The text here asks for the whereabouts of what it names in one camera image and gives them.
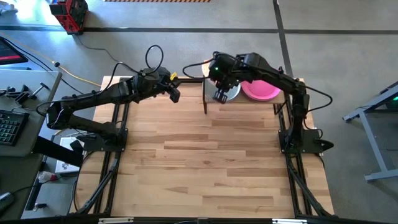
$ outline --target gray metal frame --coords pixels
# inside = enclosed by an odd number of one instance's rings
[[[398,95],[398,85],[392,87],[390,90],[385,91],[383,94],[375,97],[373,100],[369,101],[366,106],[357,108],[350,114],[343,117],[343,120],[346,123],[349,123],[351,120],[355,118],[360,118],[363,124],[363,127],[368,135],[369,142],[372,146],[372,150],[374,156],[376,157],[377,163],[380,167],[380,172],[372,173],[370,175],[365,175],[365,180],[367,182],[379,179],[386,179],[391,177],[398,177],[398,169],[389,170],[384,162],[383,156],[380,152],[379,146],[375,140],[375,135],[372,132],[372,128],[369,124],[369,121],[366,117],[367,112],[375,112],[374,109],[382,106],[384,103],[391,101],[394,97]]]

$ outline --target black keyboard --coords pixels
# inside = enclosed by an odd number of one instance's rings
[[[15,146],[29,113],[0,110],[0,145]]]

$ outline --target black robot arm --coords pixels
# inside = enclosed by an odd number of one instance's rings
[[[146,68],[140,74],[113,84],[103,91],[93,91],[84,95],[63,97],[54,102],[47,110],[47,127],[50,129],[80,129],[102,136],[115,136],[118,129],[114,123],[97,123],[95,121],[73,115],[75,111],[94,106],[113,103],[116,105],[136,102],[167,92],[170,99],[176,103],[180,98],[177,87],[180,81],[171,77],[170,72],[160,67],[151,73],[152,68]]]
[[[218,91],[214,99],[220,103],[226,102],[226,95],[232,87],[243,81],[252,83],[262,80],[292,95],[293,124],[286,135],[285,142],[300,146],[303,144],[303,121],[308,113],[310,96],[307,94],[304,82],[284,74],[280,68],[272,68],[267,60],[259,54],[241,54],[232,57],[228,54],[215,52],[214,61],[210,64],[209,78],[216,82]]]

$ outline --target pink plate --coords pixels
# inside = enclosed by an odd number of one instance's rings
[[[242,82],[242,90],[248,97],[258,101],[268,101],[275,98],[280,89],[264,81]]]

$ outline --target gray floor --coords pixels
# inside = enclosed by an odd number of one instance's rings
[[[33,13],[0,16],[1,25],[57,26],[49,15],[45,1],[29,1]],[[394,0],[279,0],[286,29],[348,29],[397,30],[398,2]],[[88,27],[178,27],[178,28],[277,28],[272,0],[229,1],[212,3],[109,3],[89,0]],[[110,75],[114,62],[104,52],[84,49],[74,37],[63,32],[26,32],[0,30],[13,38],[59,61],[75,75],[100,82]],[[87,45],[104,47],[116,58],[134,68],[145,65],[146,48],[159,44],[164,48],[164,66],[181,73],[184,65],[211,57],[214,50],[230,54],[258,52],[274,67],[283,65],[278,34],[206,34],[206,33],[142,33],[87,32],[81,36]],[[325,132],[325,139],[335,147],[325,153],[326,175],[335,213],[345,218],[398,221],[398,178],[367,184],[364,175],[378,171],[377,163],[360,122],[346,124],[342,116],[363,105],[380,90],[397,81],[398,35],[287,35],[287,46],[295,77],[329,93],[334,103],[313,113],[315,124]],[[150,63],[156,64],[158,52]],[[192,74],[200,74],[193,68]],[[129,75],[125,69],[118,75]],[[65,74],[65,79],[80,90],[97,87]],[[73,91],[61,85],[56,98]],[[311,107],[327,99],[311,95]],[[79,111],[92,118],[93,110]],[[49,137],[53,131],[42,130]],[[67,195],[70,188],[60,186]],[[67,212],[70,198],[63,197],[64,206],[54,206],[57,215]],[[54,195],[40,193],[46,201]]]

